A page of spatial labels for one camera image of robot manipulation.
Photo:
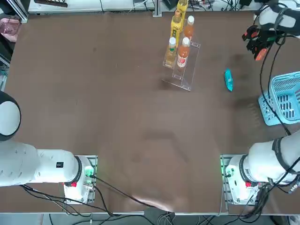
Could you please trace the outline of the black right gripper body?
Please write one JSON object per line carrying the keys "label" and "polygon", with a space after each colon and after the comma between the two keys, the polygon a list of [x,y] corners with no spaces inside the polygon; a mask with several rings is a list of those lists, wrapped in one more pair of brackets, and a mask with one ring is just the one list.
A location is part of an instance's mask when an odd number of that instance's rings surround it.
{"label": "black right gripper body", "polygon": [[257,47],[270,47],[285,35],[283,31],[263,30],[258,28]]}

